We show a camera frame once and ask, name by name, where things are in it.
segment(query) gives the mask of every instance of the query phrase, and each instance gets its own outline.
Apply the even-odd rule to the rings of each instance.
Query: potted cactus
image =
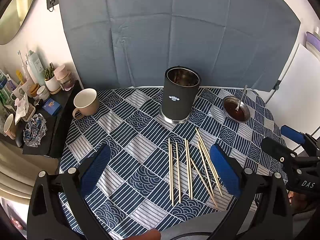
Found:
[[[54,68],[50,63],[49,68],[46,68],[44,70],[44,82],[48,90],[50,91],[50,93],[55,94],[61,90],[61,87],[60,87],[60,83],[57,81],[56,77],[54,76],[53,71],[54,71]]]

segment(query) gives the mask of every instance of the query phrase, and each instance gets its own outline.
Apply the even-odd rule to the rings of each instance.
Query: beige curtain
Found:
[[[0,197],[28,205],[40,171],[54,174],[57,159],[23,155],[22,149],[0,140]]]

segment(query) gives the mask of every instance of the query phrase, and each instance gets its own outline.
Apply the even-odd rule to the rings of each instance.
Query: chopstick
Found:
[[[190,172],[189,172],[189,158],[188,158],[188,150],[187,150],[187,139],[184,139],[184,146],[186,149],[186,161],[187,161],[187,177],[188,177],[188,191],[189,198],[191,198],[191,188],[190,188]]]
[[[201,154],[201,158],[202,158],[202,163],[203,163],[203,166],[204,166],[205,174],[207,175],[207,179],[209,181],[210,190],[212,192],[212,196],[214,196],[212,185],[211,185],[211,180],[210,180],[210,177],[209,177],[209,174],[208,174],[207,166],[205,164],[205,160],[204,160],[204,157],[203,157],[202,150],[201,150],[199,142],[198,142],[198,148],[199,148],[199,151],[200,151],[200,154]]]
[[[213,195],[212,195],[212,192],[210,191],[210,189],[208,188],[208,186],[207,186],[207,184],[205,183],[204,179],[202,178],[202,175],[201,175],[200,171],[198,170],[198,168],[196,167],[195,163],[193,162],[192,158],[190,158],[190,161],[192,162],[194,168],[196,169],[196,171],[197,171],[197,173],[198,173],[198,175],[199,175],[202,183],[204,184],[205,188],[207,189],[207,191],[208,191],[210,197],[212,198],[214,204],[215,204],[216,207],[218,208],[218,205],[217,205],[216,201],[214,200],[214,197],[213,197]]]
[[[170,200],[172,200],[171,196],[171,150],[170,150],[170,138],[168,138],[168,155],[169,155],[169,195],[170,195]]]
[[[189,177],[190,177],[190,189],[191,189],[191,199],[193,199],[193,186],[192,186],[192,169],[191,169],[191,163],[190,163],[190,151],[189,151],[189,142],[187,141],[187,149],[188,149],[188,162],[189,162]]]
[[[176,150],[177,150],[177,170],[178,170],[179,203],[181,203],[180,168],[179,168],[179,153],[178,153],[178,143],[177,143],[177,142],[176,142]]]
[[[171,174],[170,174],[170,183],[171,183],[171,200],[172,206],[174,206],[174,195],[173,195],[173,161],[172,161],[172,144],[170,143],[170,159],[171,159]]]
[[[221,195],[221,197],[223,197],[223,194],[222,194],[222,191],[221,191],[221,188],[220,188],[219,179],[218,179],[219,176],[218,176],[218,173],[217,173],[217,171],[216,171],[216,168],[214,167],[214,165],[213,165],[213,163],[212,163],[212,161],[211,161],[211,159],[210,159],[209,152],[208,152],[207,148],[205,147],[205,144],[204,144],[204,142],[203,142],[203,140],[202,140],[202,137],[201,137],[198,129],[197,129],[197,128],[195,128],[195,129],[196,129],[196,132],[197,132],[197,134],[198,134],[198,138],[199,138],[199,141],[200,141],[200,145],[202,146],[204,156],[205,156],[206,159],[207,159],[207,162],[208,162],[209,167],[210,167],[210,170],[211,170],[211,172],[212,172],[212,174],[213,174],[214,180],[215,180],[215,182],[216,182],[216,184],[217,184],[217,187],[218,187],[218,190],[219,190],[219,192],[220,192],[220,195]]]

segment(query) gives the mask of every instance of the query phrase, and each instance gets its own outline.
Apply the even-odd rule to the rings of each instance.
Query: gray backdrop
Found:
[[[201,85],[270,91],[300,21],[283,0],[60,0],[81,81],[95,89],[162,86],[194,69]]]

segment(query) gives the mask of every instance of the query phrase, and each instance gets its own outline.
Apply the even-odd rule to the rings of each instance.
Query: pink lid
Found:
[[[66,65],[63,64],[60,67],[57,67],[53,73],[56,79],[59,81],[68,75],[68,70],[66,69]]]

